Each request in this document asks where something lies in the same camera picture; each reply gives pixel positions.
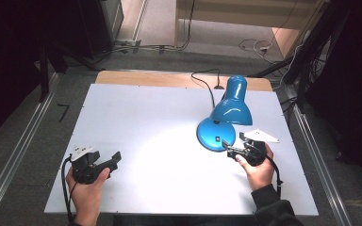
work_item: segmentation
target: left hand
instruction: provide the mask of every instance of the left hand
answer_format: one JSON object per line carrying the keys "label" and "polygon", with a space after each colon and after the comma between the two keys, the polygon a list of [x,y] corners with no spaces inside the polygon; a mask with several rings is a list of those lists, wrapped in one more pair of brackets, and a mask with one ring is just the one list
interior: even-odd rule
{"label": "left hand", "polygon": [[95,182],[90,185],[78,184],[73,177],[73,168],[69,169],[66,182],[72,192],[76,216],[74,222],[83,226],[94,226],[99,217],[102,200],[102,185],[107,179],[110,169],[102,170]]}

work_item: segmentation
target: white tabletop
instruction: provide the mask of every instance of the white tabletop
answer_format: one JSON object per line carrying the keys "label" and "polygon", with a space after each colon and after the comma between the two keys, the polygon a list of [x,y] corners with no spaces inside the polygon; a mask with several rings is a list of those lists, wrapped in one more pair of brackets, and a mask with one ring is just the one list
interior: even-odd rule
{"label": "white tabletop", "polygon": [[[213,94],[218,103],[223,90]],[[237,134],[258,128],[279,139],[269,145],[284,181],[282,199],[296,215],[316,216],[276,94],[248,91],[245,102],[254,124],[235,125]],[[97,164],[122,153],[103,186],[103,213],[251,215],[255,204],[244,170],[197,140],[196,127],[211,109],[207,89],[91,85],[63,159],[77,145],[99,151]],[[236,146],[242,147],[239,140]],[[45,213],[65,212],[59,169]]]}

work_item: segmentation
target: hand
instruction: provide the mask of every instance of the hand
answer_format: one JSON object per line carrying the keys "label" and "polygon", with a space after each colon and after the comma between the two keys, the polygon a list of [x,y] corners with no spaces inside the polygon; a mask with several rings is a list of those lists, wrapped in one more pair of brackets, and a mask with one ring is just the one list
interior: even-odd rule
{"label": "hand", "polygon": [[99,208],[102,198],[102,185],[107,179],[110,173],[110,169],[106,168],[102,170],[96,181],[90,185],[76,184],[73,177],[73,168],[69,169],[66,176],[66,182],[72,193],[72,200],[74,202],[76,216],[74,222],[83,226],[96,225],[96,221],[99,217]]}
{"label": "hand", "polygon": [[[267,143],[265,144],[265,146],[266,146],[267,155],[269,156],[269,158],[272,159],[273,158],[272,150],[270,149],[269,145],[267,145]],[[272,175],[274,174],[274,168],[269,159],[266,158],[262,164],[256,167],[252,167],[251,165],[249,165],[246,159],[239,154],[237,154],[236,159],[239,162],[239,164],[243,167],[243,169],[246,171],[249,185],[251,186],[251,189],[253,191],[256,191],[259,188],[270,185],[272,183]]]}

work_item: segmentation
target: lamp base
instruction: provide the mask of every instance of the lamp base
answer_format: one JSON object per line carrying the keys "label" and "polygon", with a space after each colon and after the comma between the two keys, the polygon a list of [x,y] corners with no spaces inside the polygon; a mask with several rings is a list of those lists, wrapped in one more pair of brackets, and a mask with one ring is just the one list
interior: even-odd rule
{"label": "lamp base", "polygon": [[236,139],[235,129],[232,124],[213,121],[210,118],[206,118],[199,123],[196,136],[205,148],[214,152],[225,151],[225,148],[222,146],[222,140],[233,145]]}

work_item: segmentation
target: lamp shade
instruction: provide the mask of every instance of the lamp shade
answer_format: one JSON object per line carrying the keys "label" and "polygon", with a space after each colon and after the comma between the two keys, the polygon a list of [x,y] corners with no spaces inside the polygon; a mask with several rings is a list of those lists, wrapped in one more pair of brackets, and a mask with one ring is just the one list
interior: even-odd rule
{"label": "lamp shade", "polygon": [[213,121],[252,125],[251,111],[245,104],[247,85],[248,82],[241,75],[230,77],[224,99],[216,105],[209,118]]}

